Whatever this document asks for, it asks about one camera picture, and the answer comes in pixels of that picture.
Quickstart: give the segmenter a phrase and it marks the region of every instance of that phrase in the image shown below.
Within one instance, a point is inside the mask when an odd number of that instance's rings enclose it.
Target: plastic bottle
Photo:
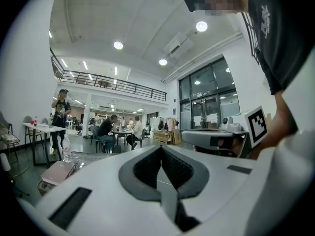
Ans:
[[[64,135],[63,158],[67,163],[71,162],[70,141],[68,135]]]

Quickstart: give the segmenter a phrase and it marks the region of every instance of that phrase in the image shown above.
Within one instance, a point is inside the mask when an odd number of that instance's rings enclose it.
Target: round ceiling light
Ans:
[[[208,24],[204,21],[200,21],[197,23],[196,27],[198,31],[203,32],[206,31],[206,29],[208,28]]]
[[[118,50],[121,50],[124,47],[124,45],[122,44],[122,42],[116,41],[114,43],[114,47]]]
[[[159,64],[160,65],[166,65],[167,64],[167,60],[166,59],[160,59]]]

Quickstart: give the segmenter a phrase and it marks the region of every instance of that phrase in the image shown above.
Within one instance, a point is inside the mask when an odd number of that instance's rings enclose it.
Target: floor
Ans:
[[[69,140],[71,143],[71,151],[77,151],[77,152],[86,152],[86,153],[95,153],[95,142],[92,142],[90,139],[84,139],[82,136],[74,135],[74,130],[70,130],[69,132]],[[121,145],[122,152],[128,152],[131,151],[131,146],[126,143],[124,145],[123,138],[120,138],[119,145]],[[142,142],[142,147],[150,146],[150,145],[161,145],[160,142],[154,141],[153,138],[146,138]],[[181,143],[177,145],[181,148],[186,149],[192,149],[192,146],[186,143]],[[56,160],[57,158],[54,158],[54,156],[51,155],[52,149],[51,147],[49,149],[49,157],[50,160]],[[47,170],[46,166],[37,166],[34,167],[32,165],[32,150],[31,148],[27,148],[27,150],[21,150],[18,151],[18,158],[19,161],[17,163],[11,164],[11,176],[14,176],[24,170],[26,166],[29,168],[25,173],[23,173],[20,176],[15,177],[16,181],[16,187],[18,187],[20,190],[28,193],[30,196],[23,195],[23,199],[30,202],[33,206],[41,199],[41,195],[37,189],[37,184],[41,180],[41,175]],[[41,145],[36,146],[35,150],[35,156],[37,162],[45,162],[45,156],[44,156],[44,150]],[[14,155],[11,155],[11,160],[15,160]],[[174,197],[174,193],[176,193],[175,189],[172,185],[170,185],[170,182],[166,176],[166,174],[161,170],[158,175],[158,180],[160,182],[157,183],[157,188],[159,189],[163,185],[163,191],[165,193],[165,196]]]

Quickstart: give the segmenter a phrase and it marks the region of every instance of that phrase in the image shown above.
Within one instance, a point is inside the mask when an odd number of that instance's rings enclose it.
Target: black t-shirt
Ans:
[[[102,122],[102,124],[99,127],[98,136],[105,136],[108,135],[108,133],[113,129],[112,122],[108,118],[105,121]]]
[[[64,113],[71,109],[70,104],[67,100],[64,100],[61,102],[60,100],[57,102],[57,105],[55,107],[55,115],[52,121],[52,124],[57,127],[65,128],[65,121],[66,116],[63,118],[61,117],[61,113]]]
[[[249,0],[258,46],[256,53],[268,80],[271,94],[288,87],[314,46],[307,4],[302,0]],[[296,14],[297,7],[302,11]]]

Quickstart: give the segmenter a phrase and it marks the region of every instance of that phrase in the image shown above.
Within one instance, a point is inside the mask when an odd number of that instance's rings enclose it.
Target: black metal railing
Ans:
[[[50,51],[52,53],[51,61],[53,65],[54,75],[58,79],[58,81],[106,88],[120,92],[132,93],[135,95],[156,100],[166,101],[167,93],[163,91],[107,76],[64,70],[63,66],[60,64],[53,51],[51,49]]]
[[[245,22],[245,25],[246,25],[248,37],[250,38],[250,45],[251,45],[252,56],[254,57],[254,59],[259,64],[259,60],[258,60],[257,54],[255,52],[255,48],[258,45],[258,41],[257,41],[256,33],[254,31],[254,27],[252,26],[252,19],[250,18],[248,13],[242,12],[242,16],[243,16],[243,19],[244,19],[244,22]]]

